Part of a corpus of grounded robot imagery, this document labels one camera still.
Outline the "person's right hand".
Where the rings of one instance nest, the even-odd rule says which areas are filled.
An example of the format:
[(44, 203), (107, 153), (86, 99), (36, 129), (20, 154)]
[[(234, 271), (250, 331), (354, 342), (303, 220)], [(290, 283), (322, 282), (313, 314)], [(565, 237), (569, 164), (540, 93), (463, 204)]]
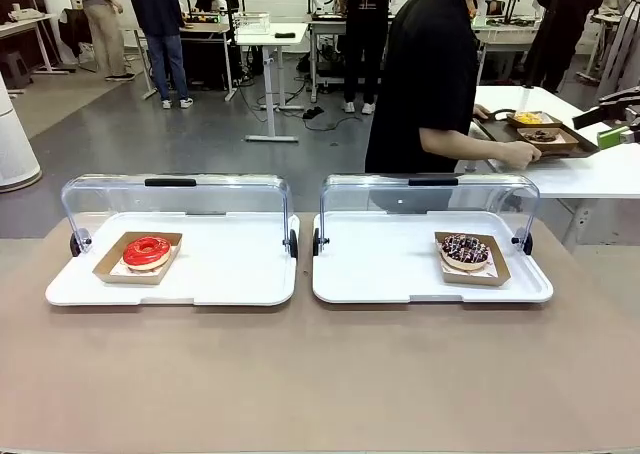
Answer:
[(537, 162), (540, 158), (541, 151), (527, 142), (515, 141), (499, 145), (498, 159), (515, 169), (525, 169), (529, 164)]

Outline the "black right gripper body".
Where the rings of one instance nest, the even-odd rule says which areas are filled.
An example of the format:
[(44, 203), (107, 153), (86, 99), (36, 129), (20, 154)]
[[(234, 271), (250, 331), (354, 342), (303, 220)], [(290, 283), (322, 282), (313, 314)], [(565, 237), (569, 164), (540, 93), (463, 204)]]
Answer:
[(626, 120), (628, 110), (639, 106), (639, 89), (629, 88), (598, 100), (598, 108), (603, 120)]

